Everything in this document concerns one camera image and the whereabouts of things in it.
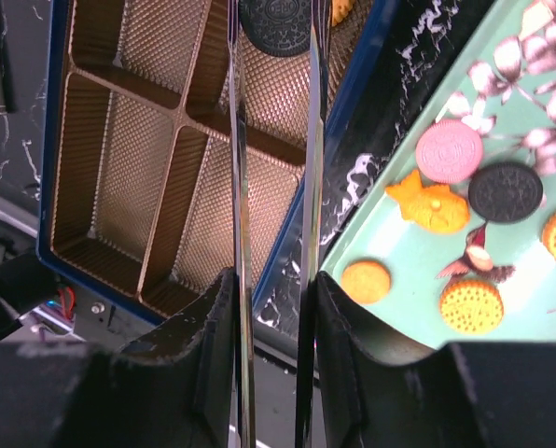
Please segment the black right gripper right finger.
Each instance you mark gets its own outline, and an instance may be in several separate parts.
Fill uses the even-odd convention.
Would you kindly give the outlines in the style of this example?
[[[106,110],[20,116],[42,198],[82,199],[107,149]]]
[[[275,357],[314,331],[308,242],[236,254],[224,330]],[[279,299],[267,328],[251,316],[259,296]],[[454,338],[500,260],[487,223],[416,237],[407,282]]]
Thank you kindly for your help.
[[[392,366],[354,336],[326,273],[316,297],[328,446],[556,447],[556,343],[448,343]]]

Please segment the metal tongs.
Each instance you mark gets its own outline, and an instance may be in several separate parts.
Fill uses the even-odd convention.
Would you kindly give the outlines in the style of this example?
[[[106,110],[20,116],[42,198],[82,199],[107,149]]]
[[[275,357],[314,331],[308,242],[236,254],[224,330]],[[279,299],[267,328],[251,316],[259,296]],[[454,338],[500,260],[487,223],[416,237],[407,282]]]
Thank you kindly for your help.
[[[324,173],[327,116],[328,56],[332,4],[311,3],[310,93],[307,150],[304,177],[302,249],[300,264],[299,339],[296,387],[295,444],[312,443],[315,277],[319,269],[319,236]],[[228,3],[229,118],[232,151],[232,205],[234,267],[238,279],[239,348],[237,371],[238,441],[254,447],[256,401],[254,379],[254,335],[252,314],[251,244],[249,232],[248,183],[246,170],[245,78],[240,56],[239,2]]]

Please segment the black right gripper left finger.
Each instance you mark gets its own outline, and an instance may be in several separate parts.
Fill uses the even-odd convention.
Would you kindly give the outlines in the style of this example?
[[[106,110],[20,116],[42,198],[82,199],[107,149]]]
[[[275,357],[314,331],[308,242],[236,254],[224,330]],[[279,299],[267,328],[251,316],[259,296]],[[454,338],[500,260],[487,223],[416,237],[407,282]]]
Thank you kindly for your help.
[[[116,353],[65,340],[0,343],[0,447],[224,447],[234,271]]]

